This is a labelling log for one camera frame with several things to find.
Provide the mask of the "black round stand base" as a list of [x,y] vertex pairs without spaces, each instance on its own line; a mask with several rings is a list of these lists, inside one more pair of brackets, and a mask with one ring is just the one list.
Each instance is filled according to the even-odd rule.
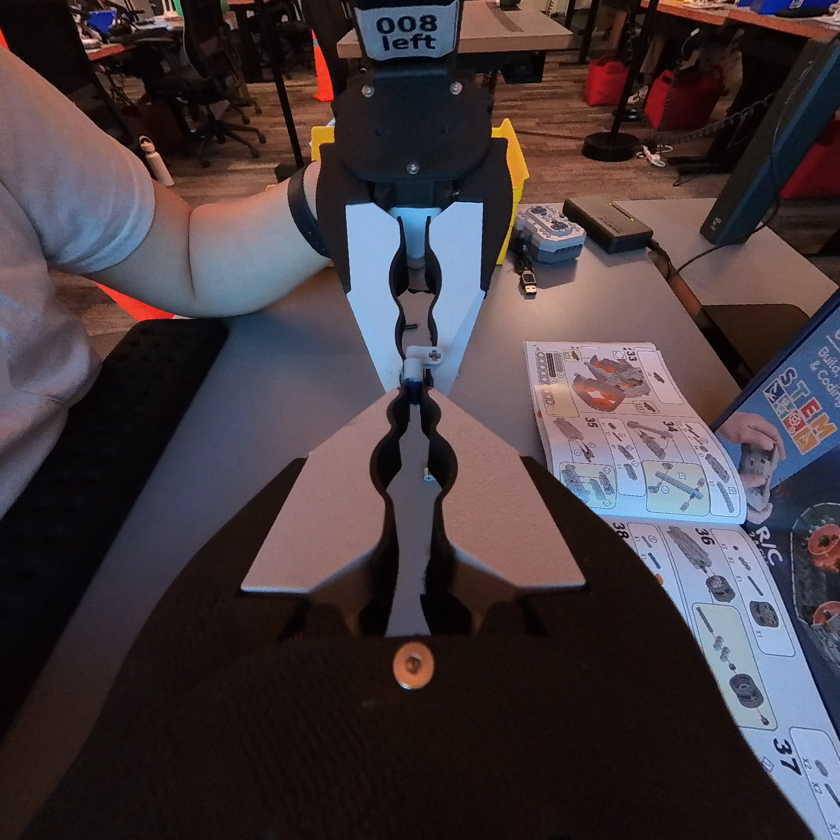
[[593,161],[629,161],[635,157],[639,145],[639,139],[633,134],[605,131],[587,135],[581,153]]

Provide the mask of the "wooden workbench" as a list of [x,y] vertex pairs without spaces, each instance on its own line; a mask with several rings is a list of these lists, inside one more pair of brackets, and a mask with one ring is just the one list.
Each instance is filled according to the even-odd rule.
[[714,9],[708,5],[670,1],[658,2],[657,11],[704,25],[753,26],[805,39],[830,39],[838,35],[838,27],[827,24],[824,17],[784,18],[757,14],[746,7]]

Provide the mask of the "white instruction booklet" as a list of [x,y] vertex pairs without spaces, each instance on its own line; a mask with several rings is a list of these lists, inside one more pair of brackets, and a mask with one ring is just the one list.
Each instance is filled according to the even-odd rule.
[[741,733],[817,838],[838,838],[838,740],[732,458],[639,345],[526,342],[554,476],[631,547],[686,620]]

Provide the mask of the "grey toy control hub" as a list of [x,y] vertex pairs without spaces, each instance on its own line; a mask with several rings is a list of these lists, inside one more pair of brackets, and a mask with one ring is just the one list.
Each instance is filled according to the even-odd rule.
[[520,206],[513,227],[530,258],[558,265],[576,259],[585,243],[585,230],[553,205]]

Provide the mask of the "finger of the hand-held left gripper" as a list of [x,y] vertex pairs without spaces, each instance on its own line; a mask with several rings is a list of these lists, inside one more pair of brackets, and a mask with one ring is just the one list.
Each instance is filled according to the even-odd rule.
[[480,287],[482,224],[482,203],[457,202],[429,225],[428,244],[441,274],[440,290],[430,309],[437,346],[443,353],[433,374],[439,391],[450,391],[455,383],[485,298]]
[[404,255],[400,220],[373,203],[346,206],[350,261],[348,300],[385,391],[403,371],[403,310],[392,288],[392,268]]

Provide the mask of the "yellow storage bin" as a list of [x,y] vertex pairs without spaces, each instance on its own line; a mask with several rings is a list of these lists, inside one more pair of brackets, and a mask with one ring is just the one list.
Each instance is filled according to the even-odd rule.
[[[511,219],[508,226],[507,234],[500,250],[497,265],[502,265],[508,251],[508,245],[513,229],[513,222],[518,211],[518,207],[522,198],[522,191],[525,181],[529,178],[529,169],[523,156],[522,148],[519,143],[518,136],[515,129],[513,129],[511,121],[504,119],[499,126],[493,127],[491,131],[493,138],[504,138],[508,142],[507,147],[507,166],[511,177],[512,186],[512,210]],[[319,161],[321,158],[320,147],[324,144],[332,143],[334,141],[334,119],[326,126],[316,126],[311,129],[311,160]]]

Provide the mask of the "white bottle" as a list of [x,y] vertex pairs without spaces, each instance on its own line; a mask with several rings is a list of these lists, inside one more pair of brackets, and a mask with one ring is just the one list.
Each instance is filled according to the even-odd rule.
[[145,159],[145,163],[147,164],[150,172],[154,179],[162,184],[164,187],[170,188],[174,185],[174,178],[170,173],[166,163],[164,162],[161,154],[156,150],[154,146],[154,142],[151,140],[150,137],[146,135],[141,135],[139,137],[140,147]]

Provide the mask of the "black office chair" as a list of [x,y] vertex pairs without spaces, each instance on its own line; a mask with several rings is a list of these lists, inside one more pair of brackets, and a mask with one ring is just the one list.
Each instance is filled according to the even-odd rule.
[[206,115],[204,122],[192,133],[198,141],[194,155],[201,166],[210,161],[204,154],[208,140],[219,143],[226,138],[243,144],[254,158],[259,152],[243,138],[236,128],[214,115],[212,106],[219,102],[232,104],[236,110],[241,105],[255,106],[245,86],[240,61],[224,21],[218,1],[182,1],[184,20],[183,48],[186,64],[180,65],[169,50],[163,52],[166,71],[148,71],[142,75],[145,90],[153,97],[162,98],[172,108],[176,103],[185,104],[197,119],[199,111]]

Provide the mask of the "black wristband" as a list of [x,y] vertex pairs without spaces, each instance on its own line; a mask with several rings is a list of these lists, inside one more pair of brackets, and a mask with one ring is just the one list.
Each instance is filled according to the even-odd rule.
[[322,237],[318,219],[310,209],[305,192],[307,166],[296,171],[287,182],[287,202],[290,215],[299,233],[309,246],[321,257],[329,258],[329,252]]

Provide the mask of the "black power adapter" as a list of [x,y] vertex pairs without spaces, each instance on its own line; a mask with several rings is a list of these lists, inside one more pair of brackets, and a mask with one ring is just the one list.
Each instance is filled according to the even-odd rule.
[[563,215],[582,226],[607,254],[645,248],[653,237],[650,227],[604,195],[568,198]]

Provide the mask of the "grey desk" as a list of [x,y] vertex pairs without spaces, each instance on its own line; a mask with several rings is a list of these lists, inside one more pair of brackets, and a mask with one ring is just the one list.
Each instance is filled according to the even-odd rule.
[[[651,342],[712,421],[740,389],[643,255],[588,247],[527,300],[498,268],[449,397],[543,459],[524,341]],[[75,759],[133,640],[184,565],[292,459],[383,390],[326,269],[229,336],[31,690],[2,749],[2,838],[16,838]]]
[[745,245],[730,245],[688,267],[711,244],[700,227],[716,200],[622,200],[654,231],[681,276],[705,308],[792,305],[812,316],[837,290],[838,199],[785,202],[770,227]]

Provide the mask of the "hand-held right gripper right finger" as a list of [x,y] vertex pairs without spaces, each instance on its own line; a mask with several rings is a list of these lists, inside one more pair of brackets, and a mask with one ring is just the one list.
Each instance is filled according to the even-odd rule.
[[516,449],[434,388],[423,431],[441,487],[423,594],[432,634],[467,634],[499,602],[585,584]]

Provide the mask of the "orange traffic cone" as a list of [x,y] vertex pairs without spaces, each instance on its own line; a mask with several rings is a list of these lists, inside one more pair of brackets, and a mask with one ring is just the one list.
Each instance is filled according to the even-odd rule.
[[329,67],[324,58],[322,49],[319,45],[318,38],[314,32],[311,31],[311,41],[313,47],[314,65],[317,76],[317,91],[314,94],[315,99],[320,102],[331,102],[333,100],[333,84],[329,72]]
[[145,320],[174,318],[174,315],[171,312],[155,308],[150,304],[142,303],[141,301],[137,301],[136,299],[124,295],[116,290],[103,286],[97,281],[95,281],[95,283],[102,291],[104,291],[111,299],[113,299],[122,310],[127,312],[132,318],[134,318],[138,322]]

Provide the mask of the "red bag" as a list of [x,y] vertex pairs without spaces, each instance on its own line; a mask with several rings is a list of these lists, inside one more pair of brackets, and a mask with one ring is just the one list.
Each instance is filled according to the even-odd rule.
[[629,66],[614,56],[590,62],[584,84],[584,98],[591,107],[616,107],[622,100]]
[[698,130],[706,125],[722,91],[719,66],[664,70],[650,88],[644,111],[655,130]]
[[782,190],[784,200],[839,197],[839,139],[817,141]]

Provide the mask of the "dark monitor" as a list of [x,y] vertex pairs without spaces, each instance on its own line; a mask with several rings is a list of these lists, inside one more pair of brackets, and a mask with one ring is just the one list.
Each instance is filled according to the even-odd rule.
[[839,104],[839,36],[810,40],[775,96],[700,233],[714,245],[741,243],[781,190]]

